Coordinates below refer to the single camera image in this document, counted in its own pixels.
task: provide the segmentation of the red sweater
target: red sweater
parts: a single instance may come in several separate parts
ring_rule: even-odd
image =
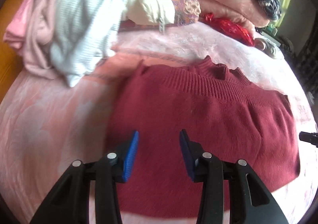
[[[193,67],[140,65],[109,123],[108,148],[133,130],[140,134],[132,176],[117,186],[122,211],[162,218],[198,215],[202,185],[187,176],[179,147],[182,129],[221,160],[245,159],[271,192],[299,175],[295,124],[285,96],[257,87],[239,69],[215,65],[210,57]]]

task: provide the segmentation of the paisley fabric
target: paisley fabric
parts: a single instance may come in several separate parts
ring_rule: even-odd
[[[172,0],[175,7],[175,22],[174,24],[166,25],[170,26],[185,26],[196,23],[201,13],[200,4],[197,0]],[[120,23],[119,31],[129,30],[144,30],[144,29],[155,29],[158,26],[152,25],[137,25],[131,20],[122,21]]]

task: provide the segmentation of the zipper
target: zipper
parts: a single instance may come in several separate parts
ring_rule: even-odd
[[[158,15],[158,19],[157,22],[159,23],[159,32],[162,33],[164,35],[165,29],[166,29],[166,24],[165,24],[165,13],[164,13],[164,9],[161,3],[161,0],[157,0],[158,3],[158,8],[159,8],[159,15]]]

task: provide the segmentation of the pink towel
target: pink towel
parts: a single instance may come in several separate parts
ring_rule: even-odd
[[[55,0],[24,0],[4,34],[4,41],[23,57],[34,75],[59,76],[50,63],[49,47],[54,34]]]

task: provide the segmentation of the metal screw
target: metal screw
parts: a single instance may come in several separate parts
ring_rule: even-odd
[[[202,156],[203,156],[204,158],[212,158],[212,154],[211,154],[210,152],[204,152],[204,153],[202,154]]]
[[[72,163],[73,167],[79,167],[82,164],[82,162],[80,160],[76,160]]]
[[[114,159],[114,158],[116,158],[116,157],[117,157],[117,154],[114,153],[114,152],[111,152],[111,153],[108,153],[108,154],[107,154],[107,158],[109,158],[109,159]]]
[[[238,164],[241,165],[241,166],[246,166],[246,165],[247,165],[247,162],[246,162],[246,160],[244,160],[244,159],[240,159],[240,160],[238,161]]]

